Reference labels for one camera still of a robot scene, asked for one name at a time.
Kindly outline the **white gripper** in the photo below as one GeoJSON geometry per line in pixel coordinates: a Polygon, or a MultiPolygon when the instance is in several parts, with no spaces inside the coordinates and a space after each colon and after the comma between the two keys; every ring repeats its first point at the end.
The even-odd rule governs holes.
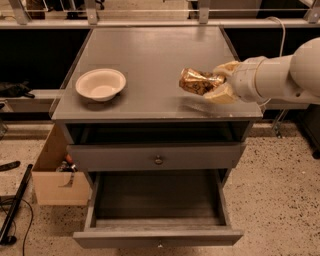
{"type": "Polygon", "coordinates": [[[256,74],[264,60],[265,57],[260,56],[248,58],[241,63],[231,61],[216,66],[213,73],[230,77],[230,84],[224,83],[203,97],[214,104],[231,104],[238,97],[244,102],[262,102],[265,97],[258,92],[256,74]]]}

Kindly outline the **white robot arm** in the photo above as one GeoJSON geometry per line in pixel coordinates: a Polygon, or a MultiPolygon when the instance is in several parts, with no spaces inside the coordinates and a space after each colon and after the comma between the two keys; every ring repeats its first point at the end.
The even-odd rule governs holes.
{"type": "Polygon", "coordinates": [[[204,98],[214,104],[237,100],[320,103],[320,38],[302,44],[292,55],[253,57],[217,66],[213,73],[226,81],[204,98]]]}

